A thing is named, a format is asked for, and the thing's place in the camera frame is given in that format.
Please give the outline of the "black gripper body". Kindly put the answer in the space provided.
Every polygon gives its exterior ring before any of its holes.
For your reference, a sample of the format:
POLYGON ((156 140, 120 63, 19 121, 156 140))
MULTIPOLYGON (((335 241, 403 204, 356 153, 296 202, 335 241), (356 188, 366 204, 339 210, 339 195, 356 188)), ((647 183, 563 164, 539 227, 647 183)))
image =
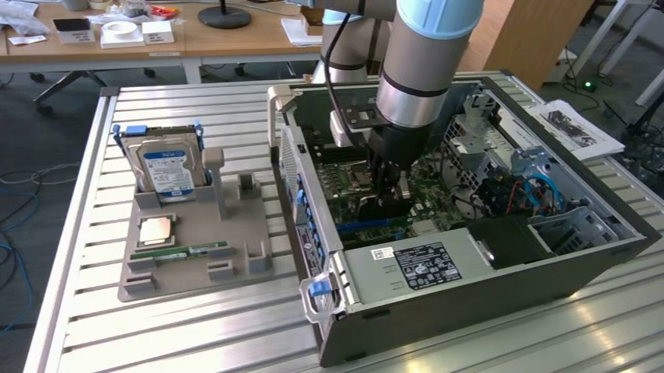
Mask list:
POLYGON ((430 132, 431 125, 374 127, 368 136, 368 148, 386 163, 399 169, 408 169, 424 151, 430 132))

